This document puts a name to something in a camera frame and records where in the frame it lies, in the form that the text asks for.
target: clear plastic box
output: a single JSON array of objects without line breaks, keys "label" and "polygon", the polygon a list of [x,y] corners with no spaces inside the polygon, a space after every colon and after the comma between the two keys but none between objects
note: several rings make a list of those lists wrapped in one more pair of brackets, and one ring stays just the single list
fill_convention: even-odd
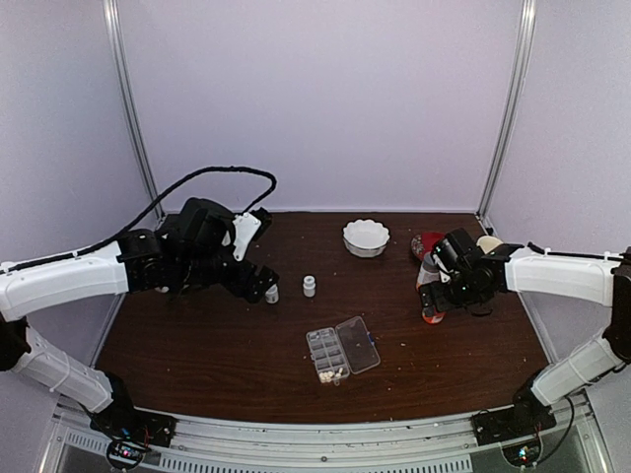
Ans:
[{"label": "clear plastic box", "polygon": [[362,317],[353,317],[333,328],[307,334],[315,371],[322,383],[335,385],[350,373],[359,374],[377,366],[381,359]]}]

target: small white bottle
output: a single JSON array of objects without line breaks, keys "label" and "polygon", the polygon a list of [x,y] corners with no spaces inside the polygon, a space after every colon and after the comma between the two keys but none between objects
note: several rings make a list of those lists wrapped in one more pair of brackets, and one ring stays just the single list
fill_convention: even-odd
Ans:
[{"label": "small white bottle", "polygon": [[265,301],[268,304],[276,304],[278,302],[278,286],[274,285],[265,292]]},{"label": "small white bottle", "polygon": [[306,298],[312,298],[316,295],[316,278],[314,276],[305,276],[303,280],[303,293]]},{"label": "small white bottle", "polygon": [[441,273],[438,266],[432,259],[431,253],[425,253],[425,257],[421,263],[421,269],[418,272],[418,277],[416,278],[416,291],[418,291],[423,284],[429,284],[440,280]]}]

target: metal pole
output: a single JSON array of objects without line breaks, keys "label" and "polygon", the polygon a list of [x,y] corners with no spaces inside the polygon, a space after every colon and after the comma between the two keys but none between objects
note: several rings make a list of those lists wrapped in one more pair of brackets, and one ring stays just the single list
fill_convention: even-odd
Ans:
[{"label": "metal pole", "polygon": [[[107,34],[109,35],[109,42],[111,44],[111,52],[113,54],[114,63],[116,65],[116,71],[118,73],[118,83],[120,86],[120,92],[122,94],[123,106],[125,109],[125,118],[129,134],[131,136],[131,143],[134,149],[134,154],[140,168],[145,190],[151,198],[156,199],[158,196],[158,189],[156,186],[156,180],[151,172],[151,166],[147,158],[147,150],[145,149],[145,143],[142,138],[140,130],[140,121],[138,120],[138,113],[136,111],[136,105],[131,93],[131,82],[129,80],[129,72],[127,70],[127,60],[125,58],[125,48],[122,40],[122,32],[120,29],[120,21],[118,19],[118,3],[117,0],[104,0],[105,9],[105,24],[107,26]],[[159,203],[154,208],[156,218],[160,221],[165,211],[162,205]]]},{"label": "metal pole", "polygon": [[515,50],[515,62],[513,64],[513,73],[511,75],[511,85],[509,87],[509,93],[506,100],[500,134],[498,136],[497,144],[495,145],[491,169],[489,170],[489,175],[482,194],[482,200],[480,201],[480,205],[477,210],[477,215],[482,222],[484,222],[487,218],[488,210],[491,205],[491,199],[500,176],[500,170],[502,169],[502,164],[504,163],[506,153],[508,151],[511,133],[513,132],[513,128],[515,126],[517,106],[522,94],[528,61],[530,59],[530,51],[532,49],[535,11],[536,0],[524,0],[522,7],[522,21],[520,24],[517,47]]}]

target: metal frame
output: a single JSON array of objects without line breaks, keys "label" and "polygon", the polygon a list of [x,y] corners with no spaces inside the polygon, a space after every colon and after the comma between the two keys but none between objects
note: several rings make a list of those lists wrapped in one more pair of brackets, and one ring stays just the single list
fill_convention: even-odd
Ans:
[{"label": "metal frame", "polygon": [[[138,167],[140,168],[140,174],[142,176],[145,190],[149,194],[151,200],[154,200],[158,196],[158,188],[147,158],[147,150],[145,149],[145,143],[140,130],[138,112],[131,93],[131,81],[129,80],[125,47],[122,40],[122,30],[120,28],[120,20],[118,18],[118,2],[117,0],[104,0],[103,4],[107,34],[109,36],[111,52],[116,65],[116,71],[118,73],[118,83],[125,109],[125,121],[127,122],[131,143],[136,156],[136,161],[138,162]],[[160,203],[154,207],[154,214],[156,215],[157,220],[162,219],[165,215],[164,209]]]},{"label": "metal frame", "polygon": [[515,127],[517,106],[520,96],[522,95],[522,88],[524,86],[524,79],[526,78],[526,70],[530,59],[530,51],[532,49],[535,13],[536,0],[524,0],[522,7],[522,21],[520,23],[517,46],[515,49],[513,74],[511,75],[511,85],[509,87],[509,94],[506,100],[506,107],[504,108],[504,117],[502,118],[500,134],[495,145],[491,169],[489,170],[482,199],[480,200],[480,205],[477,210],[477,215],[483,223],[487,222],[487,214],[489,206],[491,205],[491,199],[493,198],[493,193],[495,192],[495,188],[497,186],[502,164],[506,158],[511,133]]},{"label": "metal frame", "polygon": [[[572,398],[576,405],[575,426],[591,471],[611,473],[606,447],[585,392]],[[143,465],[171,472],[199,472],[214,466],[215,470],[208,471],[225,468],[224,471],[233,472],[278,473],[396,473],[445,462],[464,461],[470,465],[471,455],[501,446],[476,445],[471,414],[340,425],[258,424],[175,415],[177,426],[171,448],[154,448],[151,464]],[[555,405],[554,414],[559,422],[554,431],[564,431],[570,417],[567,403]],[[65,445],[102,454],[108,439],[88,426],[89,420],[76,404],[62,398],[51,421],[50,442],[38,471],[56,472]]]}]

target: clear lid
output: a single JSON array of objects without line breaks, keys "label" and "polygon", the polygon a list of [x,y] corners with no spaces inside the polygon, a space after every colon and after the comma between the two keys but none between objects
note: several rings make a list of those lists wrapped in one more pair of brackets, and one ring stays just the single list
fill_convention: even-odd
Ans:
[{"label": "clear lid", "polygon": [[353,374],[374,368],[382,362],[362,317],[353,317],[340,323],[335,331]]}]

